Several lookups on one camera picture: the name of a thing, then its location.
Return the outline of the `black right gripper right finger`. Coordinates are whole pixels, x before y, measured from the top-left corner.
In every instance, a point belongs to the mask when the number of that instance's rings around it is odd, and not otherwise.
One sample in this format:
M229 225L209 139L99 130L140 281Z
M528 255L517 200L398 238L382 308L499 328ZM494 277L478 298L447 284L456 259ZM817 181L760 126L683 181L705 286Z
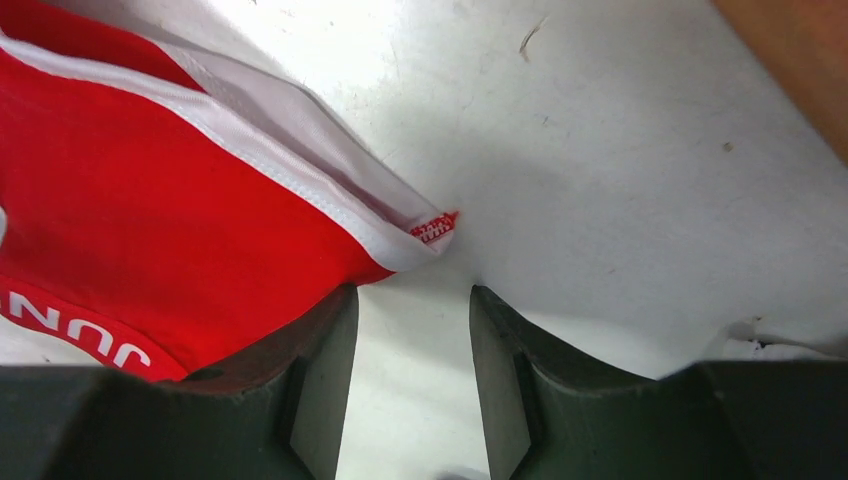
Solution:
M843 479L843 362L706 361L653 380L470 293L494 479Z

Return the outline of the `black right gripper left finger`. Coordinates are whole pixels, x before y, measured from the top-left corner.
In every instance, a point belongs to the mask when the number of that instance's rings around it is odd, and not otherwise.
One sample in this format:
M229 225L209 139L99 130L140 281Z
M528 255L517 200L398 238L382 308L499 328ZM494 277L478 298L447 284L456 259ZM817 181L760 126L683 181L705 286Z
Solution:
M100 367L1 371L5 479L332 479L358 328L344 285L186 379Z

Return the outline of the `red underwear white trim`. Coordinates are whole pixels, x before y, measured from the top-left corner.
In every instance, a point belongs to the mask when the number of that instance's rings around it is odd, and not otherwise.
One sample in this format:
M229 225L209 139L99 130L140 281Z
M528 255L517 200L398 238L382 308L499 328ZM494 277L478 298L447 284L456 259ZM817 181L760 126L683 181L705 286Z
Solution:
M161 381L437 258L456 217L296 84L5 1L1 224L3 317Z

